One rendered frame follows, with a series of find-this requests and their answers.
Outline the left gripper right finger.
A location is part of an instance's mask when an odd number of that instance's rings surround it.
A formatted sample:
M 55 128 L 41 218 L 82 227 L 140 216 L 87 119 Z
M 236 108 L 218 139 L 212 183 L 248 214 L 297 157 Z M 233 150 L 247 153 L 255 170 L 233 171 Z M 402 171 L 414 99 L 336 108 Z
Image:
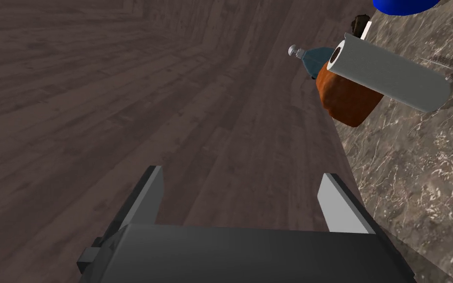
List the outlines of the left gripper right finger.
M 376 234 L 354 204 L 355 196 L 333 174 L 323 175 L 317 199 L 330 232 Z

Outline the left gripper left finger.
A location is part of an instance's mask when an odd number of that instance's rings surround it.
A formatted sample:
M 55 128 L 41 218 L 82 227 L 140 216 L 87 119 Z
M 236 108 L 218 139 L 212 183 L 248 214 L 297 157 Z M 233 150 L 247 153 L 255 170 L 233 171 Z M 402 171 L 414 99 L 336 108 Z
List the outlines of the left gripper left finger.
M 153 224 L 164 193 L 163 169 L 149 166 L 106 229 L 106 237 L 128 224 Z

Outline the brown bread loaf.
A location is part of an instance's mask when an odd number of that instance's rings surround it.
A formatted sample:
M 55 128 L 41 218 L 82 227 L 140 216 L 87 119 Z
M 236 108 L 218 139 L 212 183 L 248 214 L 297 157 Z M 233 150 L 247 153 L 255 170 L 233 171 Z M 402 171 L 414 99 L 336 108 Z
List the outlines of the brown bread loaf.
M 364 122 L 384 97 L 368 87 L 331 72 L 327 69 L 327 63 L 318 73 L 316 87 L 328 114 L 353 128 Z

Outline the white paper towel roll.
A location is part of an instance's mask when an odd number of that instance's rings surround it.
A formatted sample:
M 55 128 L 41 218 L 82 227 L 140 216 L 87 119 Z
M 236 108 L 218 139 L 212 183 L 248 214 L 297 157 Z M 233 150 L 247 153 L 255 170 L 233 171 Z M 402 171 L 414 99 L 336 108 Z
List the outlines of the white paper towel roll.
M 441 108 L 451 85 L 435 70 L 346 33 L 327 69 L 424 113 Z

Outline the grey-blue bottle with silver cap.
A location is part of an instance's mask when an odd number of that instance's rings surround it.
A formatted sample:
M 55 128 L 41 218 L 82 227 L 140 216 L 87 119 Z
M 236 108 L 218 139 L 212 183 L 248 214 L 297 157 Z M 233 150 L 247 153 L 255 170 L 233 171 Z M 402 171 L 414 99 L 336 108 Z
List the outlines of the grey-blue bottle with silver cap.
M 296 45 L 292 45 L 288 49 L 288 55 L 295 55 L 297 58 L 299 58 L 310 77 L 313 80 L 316 80 L 319 71 L 329 61 L 332 54 L 334 53 L 334 50 L 335 49 L 328 47 L 304 50 L 297 48 Z

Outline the dark brown and white object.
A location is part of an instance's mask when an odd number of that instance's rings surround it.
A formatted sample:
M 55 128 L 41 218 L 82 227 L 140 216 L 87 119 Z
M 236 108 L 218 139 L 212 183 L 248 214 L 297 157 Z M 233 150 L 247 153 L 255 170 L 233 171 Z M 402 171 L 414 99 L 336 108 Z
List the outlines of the dark brown and white object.
M 358 15 L 351 22 L 352 34 L 362 40 L 365 39 L 371 26 L 370 16 L 367 14 Z

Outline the blue bowl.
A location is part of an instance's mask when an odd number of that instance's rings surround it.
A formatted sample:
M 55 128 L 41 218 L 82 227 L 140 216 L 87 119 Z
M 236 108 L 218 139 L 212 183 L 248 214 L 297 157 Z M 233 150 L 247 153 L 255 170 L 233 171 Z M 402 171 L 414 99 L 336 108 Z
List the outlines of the blue bowl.
M 381 13 L 391 16 L 414 15 L 436 6 L 440 0 L 372 0 Z

